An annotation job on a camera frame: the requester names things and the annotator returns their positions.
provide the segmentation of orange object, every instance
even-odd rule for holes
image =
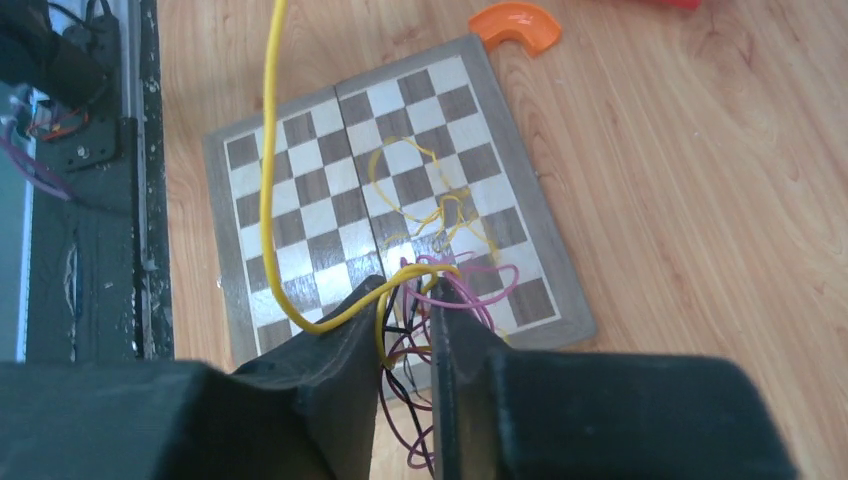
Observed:
[[[521,42],[535,57],[562,37],[562,27],[543,8],[523,2],[497,3],[471,17],[468,27],[491,52],[506,40]]]

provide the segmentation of wooden tabletop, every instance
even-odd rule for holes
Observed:
[[[489,3],[294,1],[277,100],[459,37]],[[728,357],[805,476],[848,478],[848,4],[536,3],[561,43],[491,61],[598,322],[580,349]],[[261,110],[271,7],[159,1],[176,350],[225,369],[201,139]],[[374,478],[426,478],[379,417]]]

